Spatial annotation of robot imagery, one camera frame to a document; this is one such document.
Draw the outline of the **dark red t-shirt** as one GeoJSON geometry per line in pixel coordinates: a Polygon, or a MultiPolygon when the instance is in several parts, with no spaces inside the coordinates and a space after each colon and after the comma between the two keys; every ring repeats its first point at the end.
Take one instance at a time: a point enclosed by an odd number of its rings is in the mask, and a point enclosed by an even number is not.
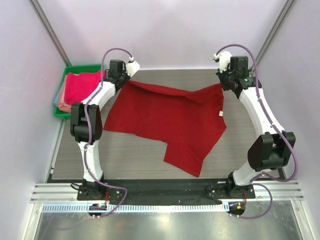
{"type": "Polygon", "coordinates": [[[130,80],[106,118],[105,131],[167,144],[164,161],[199,177],[227,126],[221,84],[188,91],[130,80]]]}

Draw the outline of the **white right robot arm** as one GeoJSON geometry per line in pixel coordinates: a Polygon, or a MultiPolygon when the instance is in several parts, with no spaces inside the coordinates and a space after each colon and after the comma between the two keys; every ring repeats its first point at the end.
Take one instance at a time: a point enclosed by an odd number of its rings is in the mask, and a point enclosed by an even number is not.
{"type": "Polygon", "coordinates": [[[226,194],[237,198],[261,175],[288,165],[296,137],[293,132],[285,131],[269,105],[263,102],[262,85],[251,75],[247,56],[233,56],[223,51],[216,53],[213,60],[219,63],[216,75],[222,89],[232,91],[244,105],[256,133],[256,140],[247,151],[247,162],[231,172],[226,181],[226,194]]]}

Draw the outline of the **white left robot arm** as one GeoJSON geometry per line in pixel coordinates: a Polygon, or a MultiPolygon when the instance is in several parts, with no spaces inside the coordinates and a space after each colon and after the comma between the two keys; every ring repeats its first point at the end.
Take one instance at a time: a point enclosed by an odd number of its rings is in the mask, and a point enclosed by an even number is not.
{"type": "Polygon", "coordinates": [[[81,185],[71,184],[78,191],[78,200],[102,200],[107,195],[99,156],[103,133],[101,109],[139,69],[140,65],[132,58],[128,63],[111,60],[109,69],[98,73],[98,85],[92,93],[71,106],[70,133],[80,148],[84,168],[81,185]]]}

